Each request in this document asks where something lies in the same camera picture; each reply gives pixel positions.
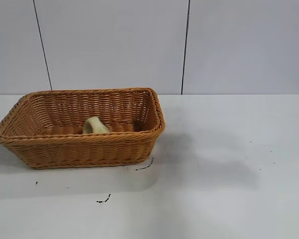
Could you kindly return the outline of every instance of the white table surface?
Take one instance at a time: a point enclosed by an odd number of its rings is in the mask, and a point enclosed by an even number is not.
[[[0,146],[0,239],[299,239],[299,95],[160,103],[147,169],[38,171]]]

